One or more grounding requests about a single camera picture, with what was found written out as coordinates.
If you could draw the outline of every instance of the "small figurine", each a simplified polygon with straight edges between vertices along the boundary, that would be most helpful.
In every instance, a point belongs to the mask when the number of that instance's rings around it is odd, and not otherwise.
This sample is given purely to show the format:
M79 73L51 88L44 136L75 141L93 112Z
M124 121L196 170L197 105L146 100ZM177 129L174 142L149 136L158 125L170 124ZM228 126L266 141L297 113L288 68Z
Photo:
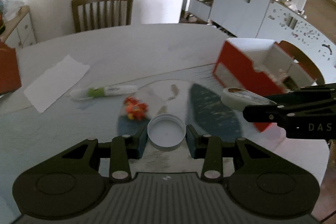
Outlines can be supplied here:
M137 119L138 121L141 121L146 117L146 112L148 111L147 104L141 103L134 97L127 97L124 101L124 105L126 105L127 117L130 120Z

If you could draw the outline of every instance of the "floor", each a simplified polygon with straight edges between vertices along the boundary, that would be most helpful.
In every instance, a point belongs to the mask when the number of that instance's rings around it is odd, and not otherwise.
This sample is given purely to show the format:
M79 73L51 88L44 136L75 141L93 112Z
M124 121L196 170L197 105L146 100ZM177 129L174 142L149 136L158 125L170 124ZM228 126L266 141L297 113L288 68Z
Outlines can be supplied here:
M207 24L189 14L182 16L180 23ZM327 169L312 215L319 221L323 220L323 224L336 224L336 167Z

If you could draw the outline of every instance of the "wooden countertop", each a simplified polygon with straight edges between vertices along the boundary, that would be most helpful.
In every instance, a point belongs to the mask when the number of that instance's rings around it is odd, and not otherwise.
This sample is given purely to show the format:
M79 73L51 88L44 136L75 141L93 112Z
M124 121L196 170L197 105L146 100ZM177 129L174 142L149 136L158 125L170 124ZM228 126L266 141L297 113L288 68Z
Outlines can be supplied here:
M18 15L12 20L5 22L6 30L0 35L0 40L5 42L12 31L17 27L20 21L29 13L29 6L22 6L18 12Z

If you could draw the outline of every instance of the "brown chair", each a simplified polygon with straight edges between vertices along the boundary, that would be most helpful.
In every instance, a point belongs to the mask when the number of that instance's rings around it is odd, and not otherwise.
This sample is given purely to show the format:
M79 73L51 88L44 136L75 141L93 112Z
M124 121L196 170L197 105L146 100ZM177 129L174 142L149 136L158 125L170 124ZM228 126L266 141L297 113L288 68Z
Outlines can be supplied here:
M82 32L130 25L132 5L133 0L72 0L71 6L75 30L76 32Z

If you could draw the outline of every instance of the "white plastic lid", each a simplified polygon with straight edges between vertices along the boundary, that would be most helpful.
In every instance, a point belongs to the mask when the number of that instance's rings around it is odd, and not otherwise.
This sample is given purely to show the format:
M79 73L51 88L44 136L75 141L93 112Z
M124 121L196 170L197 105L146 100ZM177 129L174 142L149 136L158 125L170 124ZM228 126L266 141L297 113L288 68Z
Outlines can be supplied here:
M153 118L147 127L149 139L158 147L174 147L185 137L184 122L172 114L160 114Z

